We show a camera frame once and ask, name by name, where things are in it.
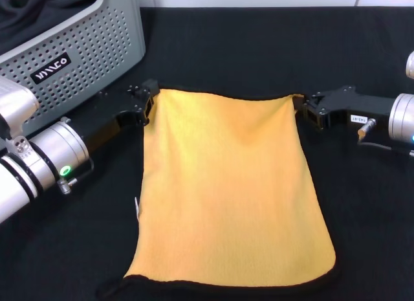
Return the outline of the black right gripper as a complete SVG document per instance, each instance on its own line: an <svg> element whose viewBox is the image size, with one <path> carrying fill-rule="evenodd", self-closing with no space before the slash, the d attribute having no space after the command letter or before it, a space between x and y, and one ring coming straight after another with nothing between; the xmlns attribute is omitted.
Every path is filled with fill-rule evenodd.
<svg viewBox="0 0 414 301"><path fill-rule="evenodd" d="M372 118L376 120L376 128L386 130L394 101L394 98L360 94L353 86L311 95L292 95L295 109L301 109L309 102L318 104L318 111L311 106L304 106L302 114L305 120L319 130L336 124L365 124L365 120L359 120L360 117L367 120Z"/></svg>

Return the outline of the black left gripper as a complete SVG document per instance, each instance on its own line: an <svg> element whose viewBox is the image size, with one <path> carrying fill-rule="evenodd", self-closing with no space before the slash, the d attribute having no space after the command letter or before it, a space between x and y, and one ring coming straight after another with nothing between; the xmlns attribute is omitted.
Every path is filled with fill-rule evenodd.
<svg viewBox="0 0 414 301"><path fill-rule="evenodd" d="M126 91L97 94L69 113L69 126L92 153L124 128L148 125L159 92L156 80L146 80Z"/></svg>

